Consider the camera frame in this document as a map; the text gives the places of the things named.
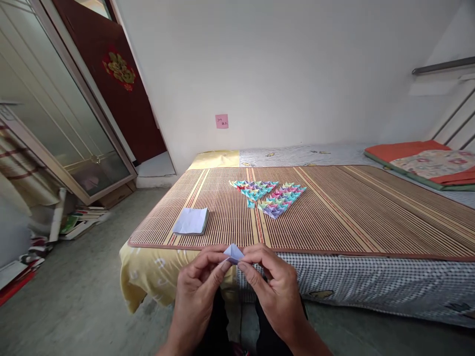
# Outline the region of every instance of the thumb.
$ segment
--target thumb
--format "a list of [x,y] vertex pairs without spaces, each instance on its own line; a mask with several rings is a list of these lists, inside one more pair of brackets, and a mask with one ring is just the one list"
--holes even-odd
[[252,289],[254,289],[254,292],[256,292],[257,298],[259,298],[259,300],[265,298],[270,292],[270,287],[262,278],[261,274],[247,262],[241,261],[237,267],[246,276],[247,282],[251,285]]
[[224,276],[231,268],[231,262],[223,261],[211,271],[208,279],[203,283],[203,287],[211,295],[214,295],[221,283],[223,283]]

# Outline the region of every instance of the hand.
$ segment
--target hand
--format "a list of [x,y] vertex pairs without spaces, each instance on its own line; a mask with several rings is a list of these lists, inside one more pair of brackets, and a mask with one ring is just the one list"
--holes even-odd
[[190,355],[208,326],[216,291],[231,267],[226,245],[205,247],[178,275],[172,324],[158,355]]
[[[257,294],[262,310],[277,335],[294,355],[331,355],[305,317],[295,268],[264,244],[248,246],[237,267]],[[268,282],[251,265],[260,264]]]

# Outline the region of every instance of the glass cabinet door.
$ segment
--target glass cabinet door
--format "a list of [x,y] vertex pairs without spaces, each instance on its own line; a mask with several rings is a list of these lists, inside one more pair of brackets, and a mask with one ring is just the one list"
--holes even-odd
[[114,148],[27,4],[0,2],[0,98],[19,103],[9,106],[15,119],[92,197],[135,171]]

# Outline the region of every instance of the door decoration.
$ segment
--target door decoration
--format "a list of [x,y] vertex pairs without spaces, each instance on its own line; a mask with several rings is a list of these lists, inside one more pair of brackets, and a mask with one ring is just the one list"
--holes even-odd
[[127,91],[132,91],[135,81],[135,72],[133,68],[127,65],[127,62],[116,50],[109,50],[108,55],[102,60],[105,71],[113,76]]

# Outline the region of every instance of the colorful origami triangle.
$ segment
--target colorful origami triangle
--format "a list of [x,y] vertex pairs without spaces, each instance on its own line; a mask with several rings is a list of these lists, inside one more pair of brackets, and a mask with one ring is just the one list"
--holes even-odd
[[277,219],[306,189],[306,187],[300,187],[295,183],[285,183],[280,190],[272,193],[265,202],[258,204],[257,208],[271,218]]
[[279,184],[279,182],[249,182],[246,180],[230,180],[229,184],[240,190],[241,193],[249,199],[256,201],[262,198],[267,193],[271,192],[272,189],[274,189],[276,185]]

